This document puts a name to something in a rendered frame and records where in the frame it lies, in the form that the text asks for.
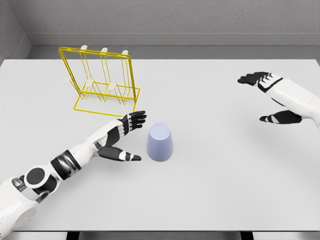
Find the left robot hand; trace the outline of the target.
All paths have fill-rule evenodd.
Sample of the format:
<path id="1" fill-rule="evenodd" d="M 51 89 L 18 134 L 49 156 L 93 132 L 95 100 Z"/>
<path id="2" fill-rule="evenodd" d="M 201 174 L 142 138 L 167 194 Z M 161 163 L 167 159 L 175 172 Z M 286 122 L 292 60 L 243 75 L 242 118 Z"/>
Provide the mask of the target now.
<path id="1" fill-rule="evenodd" d="M 144 110 L 136 111 L 128 113 L 124 117 L 113 120 L 105 125 L 105 135 L 94 143 L 97 148 L 97 154 L 102 158 L 118 162 L 141 161 L 139 155 L 133 155 L 120 148 L 114 147 L 114 144 L 129 132 L 141 128 L 146 121 L 146 117 L 147 115 Z"/>

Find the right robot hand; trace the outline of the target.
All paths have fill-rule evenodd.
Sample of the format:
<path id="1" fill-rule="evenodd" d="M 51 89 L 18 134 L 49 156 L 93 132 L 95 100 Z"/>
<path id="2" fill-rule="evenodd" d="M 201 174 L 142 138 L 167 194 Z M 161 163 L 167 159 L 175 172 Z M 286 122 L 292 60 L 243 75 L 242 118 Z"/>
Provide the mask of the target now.
<path id="1" fill-rule="evenodd" d="M 288 125 L 298 124 L 303 119 L 311 119 L 310 102 L 315 95 L 290 79 L 261 71 L 241 76 L 237 82 L 259 88 L 273 101 L 287 108 L 284 111 L 261 116 L 259 118 L 261 122 Z"/>

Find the lavender cup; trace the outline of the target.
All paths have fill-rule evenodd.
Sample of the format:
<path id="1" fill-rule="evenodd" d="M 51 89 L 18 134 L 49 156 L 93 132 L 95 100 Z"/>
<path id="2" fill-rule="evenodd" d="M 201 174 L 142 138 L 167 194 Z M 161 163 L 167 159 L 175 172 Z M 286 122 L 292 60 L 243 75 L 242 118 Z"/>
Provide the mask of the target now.
<path id="1" fill-rule="evenodd" d="M 155 123 L 151 126 L 146 146 L 148 156 L 157 162 L 168 160 L 174 151 L 172 133 L 164 123 Z"/>

